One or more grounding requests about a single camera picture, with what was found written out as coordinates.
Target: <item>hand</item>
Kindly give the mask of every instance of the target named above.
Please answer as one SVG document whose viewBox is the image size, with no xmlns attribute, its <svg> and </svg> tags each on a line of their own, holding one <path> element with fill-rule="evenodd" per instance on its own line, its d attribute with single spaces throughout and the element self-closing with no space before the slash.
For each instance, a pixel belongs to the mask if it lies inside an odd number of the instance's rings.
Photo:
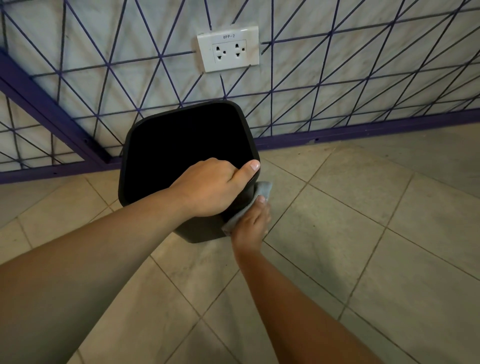
<svg viewBox="0 0 480 364">
<path fill-rule="evenodd" d="M 230 206 L 259 168 L 255 159 L 238 170 L 226 160 L 209 158 L 189 167 L 170 188 L 183 198 L 192 217 L 212 216 Z"/>
<path fill-rule="evenodd" d="M 265 197 L 258 196 L 232 231 L 233 252 L 239 264 L 245 256 L 260 253 L 271 219 L 270 204 Z"/>
</svg>

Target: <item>electrical outlet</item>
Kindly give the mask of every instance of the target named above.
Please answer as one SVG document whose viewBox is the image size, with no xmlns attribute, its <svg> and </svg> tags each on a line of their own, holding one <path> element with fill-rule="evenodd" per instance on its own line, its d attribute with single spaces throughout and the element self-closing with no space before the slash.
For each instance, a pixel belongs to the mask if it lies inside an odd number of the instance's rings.
<svg viewBox="0 0 480 364">
<path fill-rule="evenodd" d="M 257 26 L 203 33 L 197 39 L 205 72 L 260 63 Z"/>
</svg>

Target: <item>gray cloth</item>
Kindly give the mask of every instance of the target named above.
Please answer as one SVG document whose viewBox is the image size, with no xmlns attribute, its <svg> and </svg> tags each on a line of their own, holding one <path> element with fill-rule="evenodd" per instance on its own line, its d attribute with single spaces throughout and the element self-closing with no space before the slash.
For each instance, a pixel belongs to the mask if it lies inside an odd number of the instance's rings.
<svg viewBox="0 0 480 364">
<path fill-rule="evenodd" d="M 255 184 L 255 193 L 253 194 L 253 199 L 250 203 L 241 211 L 237 212 L 230 220 L 228 220 L 225 225 L 222 226 L 222 230 L 226 236 L 230 236 L 233 228 L 237 225 L 237 222 L 241 219 L 241 217 L 248 211 L 248 209 L 253 205 L 256 198 L 258 196 L 265 197 L 265 200 L 268 201 L 268 197 L 270 196 L 270 190 L 272 189 L 271 182 L 257 182 Z"/>
</svg>

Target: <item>fingernail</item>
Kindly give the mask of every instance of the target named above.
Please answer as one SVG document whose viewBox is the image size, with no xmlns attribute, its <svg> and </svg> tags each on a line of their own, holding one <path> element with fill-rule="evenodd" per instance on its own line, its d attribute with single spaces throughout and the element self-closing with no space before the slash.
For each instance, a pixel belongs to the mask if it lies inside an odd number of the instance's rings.
<svg viewBox="0 0 480 364">
<path fill-rule="evenodd" d="M 253 160 L 250 162 L 250 167 L 255 171 L 257 172 L 258 169 L 260 168 L 260 162 L 257 161 L 257 160 Z"/>
</svg>

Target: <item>floor tile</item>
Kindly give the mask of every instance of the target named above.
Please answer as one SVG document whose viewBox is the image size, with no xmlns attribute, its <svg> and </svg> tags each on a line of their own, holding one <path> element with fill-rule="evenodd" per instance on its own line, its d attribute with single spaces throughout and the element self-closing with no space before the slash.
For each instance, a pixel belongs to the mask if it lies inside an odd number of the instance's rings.
<svg viewBox="0 0 480 364">
<path fill-rule="evenodd" d="M 210 363 L 237 364 L 237 361 L 205 322 L 200 320 L 167 364 Z"/>
<path fill-rule="evenodd" d="M 480 281 L 387 230 L 351 308 L 422 364 L 477 363 Z"/>
<path fill-rule="evenodd" d="M 309 181 L 336 146 L 337 143 L 324 143 L 265 150 L 260 152 L 260 158 L 267 159 L 304 181 Z"/>
<path fill-rule="evenodd" d="M 152 258 L 121 290 L 80 346 L 85 364 L 164 363 L 198 315 Z"/>
<path fill-rule="evenodd" d="M 350 309 L 346 309 L 340 322 L 357 338 L 367 345 L 386 364 L 416 364 L 385 336 L 372 328 Z"/>
<path fill-rule="evenodd" d="M 242 364 L 278 363 L 240 272 L 208 309 L 204 320 Z"/>
<path fill-rule="evenodd" d="M 383 229 L 307 186 L 265 241 L 345 302 Z"/>
<path fill-rule="evenodd" d="M 341 144 L 310 184 L 386 225 L 412 172 L 357 146 Z"/>
<path fill-rule="evenodd" d="M 272 221 L 270 222 L 270 227 L 272 227 L 305 186 L 305 182 L 267 160 L 262 161 L 261 169 L 258 180 L 273 183 L 269 199 L 272 206 Z"/>
<path fill-rule="evenodd" d="M 67 364 L 83 364 L 78 352 L 75 352 L 75 354 L 73 354 Z"/>
<path fill-rule="evenodd" d="M 0 209 L 0 227 L 70 179 L 71 177 L 60 177 L 0 185 L 0 206 L 8 206 L 8 208 Z"/>
<path fill-rule="evenodd" d="M 238 270 L 229 237 L 192 244 L 171 233 L 152 258 L 201 315 Z"/>
<path fill-rule="evenodd" d="M 30 245 L 18 219 L 0 228 L 0 264 L 28 252 Z"/>
<path fill-rule="evenodd" d="M 107 205 L 83 176 L 78 176 L 18 218 L 33 247 L 79 228 Z"/>
<path fill-rule="evenodd" d="M 120 170 L 89 173 L 85 177 L 108 205 L 118 199 Z"/>
<path fill-rule="evenodd" d="M 337 318 L 343 305 L 267 244 L 262 253 L 299 289 Z M 207 324 L 243 363 L 277 363 L 275 352 L 243 275 L 239 272 L 204 316 Z"/>
<path fill-rule="evenodd" d="M 480 279 L 480 199 L 415 175 L 389 228 Z"/>
<path fill-rule="evenodd" d="M 262 245 L 262 253 L 270 263 L 277 267 L 285 277 L 291 280 L 295 286 L 309 296 L 317 305 L 323 308 L 330 316 L 338 318 L 343 309 L 343 304 L 339 300 L 325 291 L 268 244 L 264 243 Z"/>
<path fill-rule="evenodd" d="M 378 156 L 480 197 L 480 123 L 352 142 Z"/>
<path fill-rule="evenodd" d="M 113 204 L 111 204 L 110 207 L 113 211 L 117 211 L 120 210 L 123 206 L 121 205 L 120 201 L 117 200 Z"/>
<path fill-rule="evenodd" d="M 105 210 L 103 210 L 102 212 L 100 212 L 97 216 L 95 216 L 92 221 L 95 221 L 95 220 L 98 220 L 99 218 L 102 218 L 104 216 L 107 216 L 107 215 L 110 215 L 112 213 L 112 209 L 110 207 L 107 207 Z"/>
</svg>

